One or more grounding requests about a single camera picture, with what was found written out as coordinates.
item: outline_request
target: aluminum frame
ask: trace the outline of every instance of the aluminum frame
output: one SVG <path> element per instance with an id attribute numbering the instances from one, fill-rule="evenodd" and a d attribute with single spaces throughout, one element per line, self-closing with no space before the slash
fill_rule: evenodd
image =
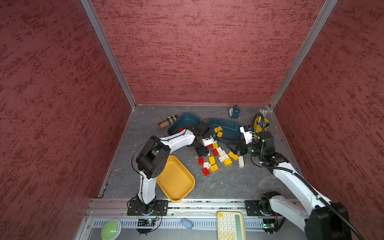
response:
<path id="1" fill-rule="evenodd" d="M 97 218 L 129 218 L 137 219 L 138 216 L 127 216 L 127 198 L 96 198 L 91 199 L 82 224 L 75 240 L 87 240 L 94 221 Z M 241 212 L 247 219 L 274 219 L 275 216 L 247 216 L 245 200 L 248 199 L 183 199 L 180 202 L 169 202 L 167 216 L 163 219 L 188 218 L 188 219 L 216 219 L 218 211 L 230 210 Z M 303 208 L 298 199 L 287 199 L 295 206 Z"/>
<path id="2" fill-rule="evenodd" d="M 107 55 L 109 62 L 111 63 L 111 66 L 116 74 L 116 77 L 120 82 L 120 85 L 125 93 L 125 96 L 127 97 L 129 104 L 131 105 L 131 108 L 135 109 L 136 108 L 135 99 L 133 98 L 133 95 L 131 93 L 131 90 L 129 89 L 128 83 L 125 80 L 124 74 L 121 71 L 121 68 L 115 57 L 115 54 L 113 53 L 113 50 L 111 48 L 111 45 L 109 44 L 107 36 L 104 33 L 104 30 L 101 26 L 99 18 L 97 17 L 96 11 L 91 3 L 91 0 L 80 0 L 80 1 L 85 9 L 85 12 L 88 15 L 89 20 L 91 21 L 93 29 L 95 30 L 96 35 L 99 38 L 101 46 L 103 47 L 105 54 Z"/>
<path id="3" fill-rule="evenodd" d="M 322 27 L 324 26 L 325 22 L 327 21 L 329 15 L 331 14 L 337 2 L 338 0 L 326 0 L 326 2 L 324 3 L 323 7 L 320 10 L 319 15 L 317 16 L 315 22 L 312 25 L 312 28 L 310 29 L 307 37 L 305 38 L 303 45 L 301 46 L 298 54 L 296 55 L 296 58 L 293 60 L 291 67 L 289 68 L 279 89 L 275 93 L 275 96 L 273 97 L 269 105 L 271 110 L 273 110 L 276 107 L 277 102 L 283 95 L 284 90 L 287 88 L 288 84 L 290 83 L 291 79 L 293 78 L 294 74 L 299 68 L 305 55 L 308 53 L 309 49 L 311 48 L 314 40 L 316 39 Z"/>

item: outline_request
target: white lego brick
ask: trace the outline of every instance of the white lego brick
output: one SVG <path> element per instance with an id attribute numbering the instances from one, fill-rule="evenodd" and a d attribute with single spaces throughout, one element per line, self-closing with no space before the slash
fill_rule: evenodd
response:
<path id="1" fill-rule="evenodd" d="M 239 167 L 240 167 L 240 168 L 243 168 L 243 167 L 244 167 L 244 159 L 243 159 L 243 156 L 239 156 L 238 162 L 239 162 Z"/>
<path id="2" fill-rule="evenodd" d="M 211 167 L 211 164 L 209 164 L 209 162 L 204 162 L 203 164 L 204 164 L 203 167 L 205 167 L 205 168 L 210 168 Z"/>
<path id="3" fill-rule="evenodd" d="M 219 154 L 219 156 L 221 157 L 221 156 L 226 155 L 227 153 L 223 150 L 223 151 L 220 151 L 218 154 Z"/>
<path id="4" fill-rule="evenodd" d="M 219 157 L 218 159 L 219 159 L 220 162 L 224 162 L 224 161 L 227 160 L 228 158 L 229 158 L 228 154 L 225 154 L 225 155 Z"/>

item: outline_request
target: mounting plate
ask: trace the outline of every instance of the mounting plate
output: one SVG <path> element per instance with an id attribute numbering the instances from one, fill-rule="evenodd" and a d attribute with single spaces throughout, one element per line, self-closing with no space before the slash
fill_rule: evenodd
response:
<path id="1" fill-rule="evenodd" d="M 245 200 L 245 209 L 247 210 L 247 216 L 262 216 L 265 217 L 260 212 L 259 208 L 259 200 Z"/>
<path id="2" fill-rule="evenodd" d="M 167 215 L 168 211 L 168 200 L 156 200 L 155 207 L 161 209 L 161 214 L 164 216 Z M 144 215 L 143 210 L 137 204 L 135 199 L 129 202 L 129 207 L 127 211 L 128 216 L 156 216 L 156 210 L 152 211 L 149 215 Z"/>

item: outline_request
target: blue tray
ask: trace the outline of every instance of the blue tray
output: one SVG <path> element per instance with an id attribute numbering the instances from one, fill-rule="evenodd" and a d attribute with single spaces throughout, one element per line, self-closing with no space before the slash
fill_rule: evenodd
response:
<path id="1" fill-rule="evenodd" d="M 179 128 L 186 128 L 188 126 L 197 127 L 200 123 L 200 118 L 192 113 L 184 113 L 181 115 L 168 129 L 168 134 L 171 136 L 179 132 Z"/>
<path id="2" fill-rule="evenodd" d="M 223 137 L 215 138 L 218 142 L 233 142 L 240 140 L 242 138 L 242 133 L 240 132 L 240 125 L 235 122 L 230 122 L 222 119 L 213 118 L 209 121 L 209 134 L 213 135 L 215 132 L 214 129 L 217 127 L 222 127 Z"/>

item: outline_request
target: red textured wall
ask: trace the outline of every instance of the red textured wall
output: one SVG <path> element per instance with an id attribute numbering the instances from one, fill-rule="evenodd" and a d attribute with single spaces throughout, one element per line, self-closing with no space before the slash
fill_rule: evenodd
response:
<path id="1" fill-rule="evenodd" d="M 92 3 L 137 103 L 268 105 L 324 0 Z"/>
<path id="2" fill-rule="evenodd" d="M 383 12 L 339 0 L 275 109 L 304 177 L 366 240 L 384 239 Z"/>
<path id="3" fill-rule="evenodd" d="M 130 107 L 79 0 L 0 3 L 0 239 L 73 239 Z"/>

